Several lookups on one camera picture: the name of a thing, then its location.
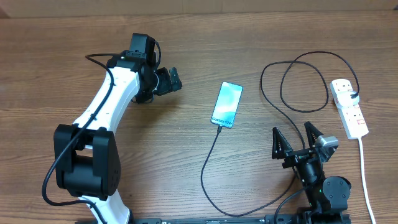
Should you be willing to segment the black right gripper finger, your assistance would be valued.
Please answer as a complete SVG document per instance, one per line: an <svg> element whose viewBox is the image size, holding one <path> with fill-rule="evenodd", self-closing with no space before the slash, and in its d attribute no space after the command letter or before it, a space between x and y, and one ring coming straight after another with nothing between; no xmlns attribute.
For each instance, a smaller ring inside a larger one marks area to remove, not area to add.
<svg viewBox="0 0 398 224"><path fill-rule="evenodd" d="M284 159L293 152L292 146L277 127L272 129L272 137L272 159Z"/></svg>
<svg viewBox="0 0 398 224"><path fill-rule="evenodd" d="M311 122L307 121L304 123L306 134L307 134L307 139L310 148L314 148L315 142L318 139L319 136L322 136L323 133L319 131Z"/></svg>

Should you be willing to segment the blue Galaxy smartphone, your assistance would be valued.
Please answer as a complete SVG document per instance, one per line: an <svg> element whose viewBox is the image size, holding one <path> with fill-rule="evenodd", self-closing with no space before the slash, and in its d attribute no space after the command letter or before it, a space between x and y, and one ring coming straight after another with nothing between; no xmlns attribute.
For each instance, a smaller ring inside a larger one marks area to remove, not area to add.
<svg viewBox="0 0 398 224"><path fill-rule="evenodd" d="M211 123L232 128L242 93L243 87L241 85L223 82L211 115Z"/></svg>

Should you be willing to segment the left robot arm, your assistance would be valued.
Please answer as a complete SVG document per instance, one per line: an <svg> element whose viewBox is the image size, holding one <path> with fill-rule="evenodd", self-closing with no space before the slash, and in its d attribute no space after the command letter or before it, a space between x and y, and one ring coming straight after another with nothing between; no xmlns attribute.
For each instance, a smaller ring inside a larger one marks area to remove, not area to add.
<svg viewBox="0 0 398 224"><path fill-rule="evenodd" d="M47 196L47 184L55 174L58 187L74 197L64 206L84 203L95 223L134 223L118 192L121 161L115 132L130 102L152 103L156 96L180 90L182 82L176 68L160 67L160 45L147 34L134 33L129 49L108 56L101 65L104 82L89 107L73 124L61 124L54 132L55 160L42 196L57 205Z"/></svg>

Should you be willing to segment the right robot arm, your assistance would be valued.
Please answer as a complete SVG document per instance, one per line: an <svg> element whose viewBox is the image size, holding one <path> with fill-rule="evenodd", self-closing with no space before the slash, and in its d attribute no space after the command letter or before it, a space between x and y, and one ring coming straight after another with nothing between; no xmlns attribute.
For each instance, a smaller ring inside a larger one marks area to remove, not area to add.
<svg viewBox="0 0 398 224"><path fill-rule="evenodd" d="M283 217L279 212L283 205L298 194L305 192L309 206L300 207L296 214L284 218L284 223L350 223L348 209L351 183L341 176L326 177L324 163L328 162L337 150L339 142L335 136L324 135L307 121L305 130L309 147L295 151L281 131L274 127L272 158L282 159L282 167L292 168L298 174L302 189L287 197L272 216L272 223Z"/></svg>

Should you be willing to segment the white charger plug adapter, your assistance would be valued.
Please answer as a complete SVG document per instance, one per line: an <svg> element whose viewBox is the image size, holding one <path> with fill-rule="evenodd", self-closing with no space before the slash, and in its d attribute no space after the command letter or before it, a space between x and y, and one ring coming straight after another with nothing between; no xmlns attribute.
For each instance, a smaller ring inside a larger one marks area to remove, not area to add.
<svg viewBox="0 0 398 224"><path fill-rule="evenodd" d="M340 109L348 108L359 103L359 95L355 91L339 91L336 94L335 103Z"/></svg>

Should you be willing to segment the white power strip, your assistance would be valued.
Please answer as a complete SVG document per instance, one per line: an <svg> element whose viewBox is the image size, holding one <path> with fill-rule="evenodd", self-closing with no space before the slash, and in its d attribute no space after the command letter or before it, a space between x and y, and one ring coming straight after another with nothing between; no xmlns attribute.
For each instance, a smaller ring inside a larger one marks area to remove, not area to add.
<svg viewBox="0 0 398 224"><path fill-rule="evenodd" d="M339 91L354 91L351 82L347 79L333 80L330 83L330 89L334 102ZM348 139L359 139L369 133L359 104L348 108L338 108L338 112Z"/></svg>

